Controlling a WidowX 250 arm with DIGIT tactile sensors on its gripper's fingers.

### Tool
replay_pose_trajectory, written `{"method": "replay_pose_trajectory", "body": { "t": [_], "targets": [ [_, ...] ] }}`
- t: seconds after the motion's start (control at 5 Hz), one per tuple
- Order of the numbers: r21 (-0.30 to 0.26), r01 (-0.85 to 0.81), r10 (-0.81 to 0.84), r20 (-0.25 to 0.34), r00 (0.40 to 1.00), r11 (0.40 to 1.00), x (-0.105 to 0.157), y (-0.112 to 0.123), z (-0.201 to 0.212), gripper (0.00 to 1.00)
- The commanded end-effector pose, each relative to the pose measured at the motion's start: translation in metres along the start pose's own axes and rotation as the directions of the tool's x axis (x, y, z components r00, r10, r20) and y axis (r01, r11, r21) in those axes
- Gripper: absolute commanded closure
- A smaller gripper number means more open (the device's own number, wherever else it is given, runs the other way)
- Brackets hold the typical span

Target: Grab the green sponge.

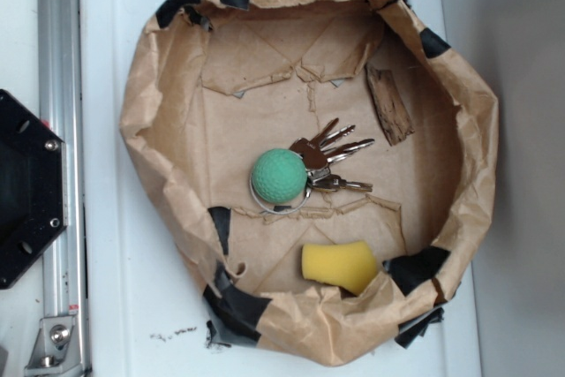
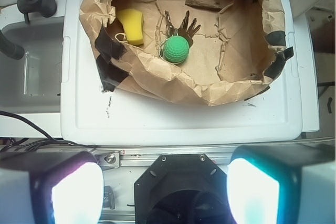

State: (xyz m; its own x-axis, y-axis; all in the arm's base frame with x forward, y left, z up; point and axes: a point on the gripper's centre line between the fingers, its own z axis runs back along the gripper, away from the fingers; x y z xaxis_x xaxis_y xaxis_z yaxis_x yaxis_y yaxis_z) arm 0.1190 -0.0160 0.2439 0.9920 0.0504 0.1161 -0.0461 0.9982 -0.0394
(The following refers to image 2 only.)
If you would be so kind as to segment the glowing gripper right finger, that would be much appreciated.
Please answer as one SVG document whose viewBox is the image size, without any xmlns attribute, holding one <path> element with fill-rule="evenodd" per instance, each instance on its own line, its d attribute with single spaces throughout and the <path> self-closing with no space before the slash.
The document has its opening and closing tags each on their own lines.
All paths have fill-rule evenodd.
<svg viewBox="0 0 336 224">
<path fill-rule="evenodd" d="M 227 197 L 237 223 L 335 223 L 335 147 L 239 146 Z"/>
</svg>

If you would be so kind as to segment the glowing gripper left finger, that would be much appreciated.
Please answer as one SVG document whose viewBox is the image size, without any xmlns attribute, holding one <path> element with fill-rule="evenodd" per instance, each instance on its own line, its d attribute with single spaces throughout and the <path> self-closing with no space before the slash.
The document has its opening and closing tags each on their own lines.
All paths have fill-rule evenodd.
<svg viewBox="0 0 336 224">
<path fill-rule="evenodd" d="M 1 223 L 98 223 L 103 193 L 87 151 L 1 153 Z"/>
</svg>

